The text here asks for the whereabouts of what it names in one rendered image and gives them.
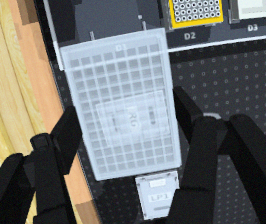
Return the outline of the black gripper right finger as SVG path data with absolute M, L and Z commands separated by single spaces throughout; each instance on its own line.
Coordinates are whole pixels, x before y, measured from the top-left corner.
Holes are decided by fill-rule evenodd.
M 266 135 L 248 115 L 229 121 L 203 115 L 181 86 L 173 87 L 173 97 L 190 148 L 165 224 L 213 224 L 218 155 L 230 155 L 260 224 L 266 224 Z

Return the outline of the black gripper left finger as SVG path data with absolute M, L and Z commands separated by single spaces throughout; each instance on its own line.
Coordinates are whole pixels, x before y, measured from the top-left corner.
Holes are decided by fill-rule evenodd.
M 34 194 L 33 224 L 77 224 L 64 175 L 70 173 L 82 135 L 76 108 L 67 106 L 50 135 L 30 139 L 29 155 L 13 153 L 4 160 L 0 224 L 25 224 Z

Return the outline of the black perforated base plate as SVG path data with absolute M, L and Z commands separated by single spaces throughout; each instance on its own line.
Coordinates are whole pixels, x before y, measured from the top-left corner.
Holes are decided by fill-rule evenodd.
M 63 108 L 73 101 L 59 68 L 43 0 L 34 5 Z M 181 86 L 203 113 L 224 121 L 248 115 L 266 135 L 266 38 L 169 52 L 173 87 Z M 177 169 L 179 188 L 190 145 L 178 123 L 182 165 L 177 168 L 97 181 L 83 138 L 77 156 L 101 224 L 145 220 L 135 176 Z M 213 224 L 260 224 L 230 155 L 218 155 Z

